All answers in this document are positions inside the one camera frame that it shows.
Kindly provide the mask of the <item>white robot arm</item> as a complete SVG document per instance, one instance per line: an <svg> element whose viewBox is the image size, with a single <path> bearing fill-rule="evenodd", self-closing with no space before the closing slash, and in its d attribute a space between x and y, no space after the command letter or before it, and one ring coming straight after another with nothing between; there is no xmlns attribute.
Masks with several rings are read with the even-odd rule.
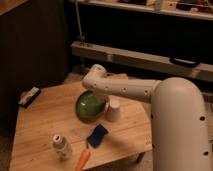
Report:
<svg viewBox="0 0 213 171"><path fill-rule="evenodd" d="M95 64L82 85L151 105L153 171L213 171L205 102L193 82L181 77L110 79L105 74Z"/></svg>

